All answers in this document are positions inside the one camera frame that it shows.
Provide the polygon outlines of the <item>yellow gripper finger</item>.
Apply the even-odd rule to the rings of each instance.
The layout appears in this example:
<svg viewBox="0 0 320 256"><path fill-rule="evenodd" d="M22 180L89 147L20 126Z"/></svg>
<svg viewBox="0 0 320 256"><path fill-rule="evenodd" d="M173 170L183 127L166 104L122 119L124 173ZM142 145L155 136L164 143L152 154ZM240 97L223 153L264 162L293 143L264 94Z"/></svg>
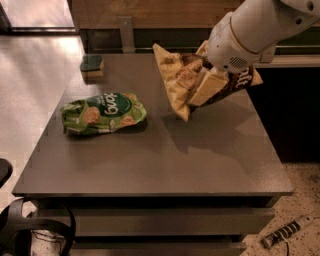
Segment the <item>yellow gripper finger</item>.
<svg viewBox="0 0 320 256"><path fill-rule="evenodd" d="M203 68L187 103L192 106L203 105L209 98L217 94L228 81L227 71L222 71L215 67L211 70Z"/></svg>
<svg viewBox="0 0 320 256"><path fill-rule="evenodd" d="M205 56L207 54L208 41L205 40L202 42L198 50L196 51L197 55Z"/></svg>

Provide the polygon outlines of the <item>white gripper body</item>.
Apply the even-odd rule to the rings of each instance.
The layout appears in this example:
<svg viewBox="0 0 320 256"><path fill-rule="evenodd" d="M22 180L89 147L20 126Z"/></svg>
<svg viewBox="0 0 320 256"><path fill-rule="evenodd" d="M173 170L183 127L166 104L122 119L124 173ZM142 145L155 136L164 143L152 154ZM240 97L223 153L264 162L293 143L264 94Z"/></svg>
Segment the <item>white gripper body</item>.
<svg viewBox="0 0 320 256"><path fill-rule="evenodd" d="M240 73L257 62L261 55L245 49L232 29L232 12L227 13L212 29L206 56L217 69Z"/></svg>

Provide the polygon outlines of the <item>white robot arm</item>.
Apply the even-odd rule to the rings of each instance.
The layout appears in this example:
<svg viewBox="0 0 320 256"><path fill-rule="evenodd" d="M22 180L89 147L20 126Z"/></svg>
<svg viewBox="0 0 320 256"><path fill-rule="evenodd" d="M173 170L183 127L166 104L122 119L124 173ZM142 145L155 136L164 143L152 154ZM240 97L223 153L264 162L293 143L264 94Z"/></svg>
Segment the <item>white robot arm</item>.
<svg viewBox="0 0 320 256"><path fill-rule="evenodd" d="M204 56L213 65L200 73L188 104L202 106L261 82L253 68L273 58L278 42L320 18L320 0L245 0L211 31Z"/></svg>

